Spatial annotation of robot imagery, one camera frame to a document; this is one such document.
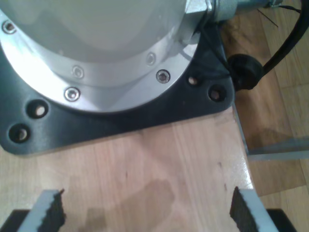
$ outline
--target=mounting hole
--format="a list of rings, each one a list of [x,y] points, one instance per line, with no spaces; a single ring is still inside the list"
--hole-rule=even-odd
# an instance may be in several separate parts
[[[16,124],[9,130],[9,137],[14,143],[24,143],[30,137],[30,129],[25,124]]]
[[[43,100],[33,100],[27,105],[27,115],[33,119],[44,117],[48,112],[48,105]]]
[[[222,85],[213,85],[208,91],[208,96],[214,102],[223,102],[226,98],[226,90]]]
[[[6,21],[3,22],[2,30],[6,34],[13,34],[13,33],[16,32],[14,25],[9,20],[6,20]]]

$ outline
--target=metal fitting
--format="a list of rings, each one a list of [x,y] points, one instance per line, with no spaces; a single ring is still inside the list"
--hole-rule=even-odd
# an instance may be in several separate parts
[[[70,87],[64,92],[64,97],[70,102],[75,102],[79,99],[81,93],[78,88]]]
[[[170,80],[170,74],[168,71],[166,70],[160,70],[157,72],[156,74],[156,79],[158,82],[160,82],[161,84],[165,84],[167,82],[169,82]]]
[[[10,20],[3,22],[2,30],[5,34],[14,34],[16,32],[15,26],[10,22]]]
[[[72,68],[72,74],[75,78],[82,79],[84,77],[84,70],[82,69],[82,67],[75,65]]]

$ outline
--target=screw hole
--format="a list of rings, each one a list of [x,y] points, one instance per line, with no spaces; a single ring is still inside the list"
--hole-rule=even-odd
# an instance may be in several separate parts
[[[11,127],[9,137],[14,143],[24,143],[30,137],[30,129],[25,124],[16,124]]]
[[[226,98],[226,90],[222,85],[213,85],[208,91],[208,96],[214,102],[223,102]]]
[[[80,95],[81,93],[75,87],[70,87],[64,92],[64,97],[70,102],[77,101]]]
[[[156,74],[156,79],[158,82],[165,84],[170,80],[170,74],[166,70],[160,70]]]
[[[13,34],[16,32],[16,29],[14,27],[14,25],[9,21],[6,20],[3,24],[2,24],[2,30],[4,31],[4,33],[6,34]]]
[[[33,119],[44,117],[48,112],[48,105],[43,100],[33,100],[27,105],[27,114]]]

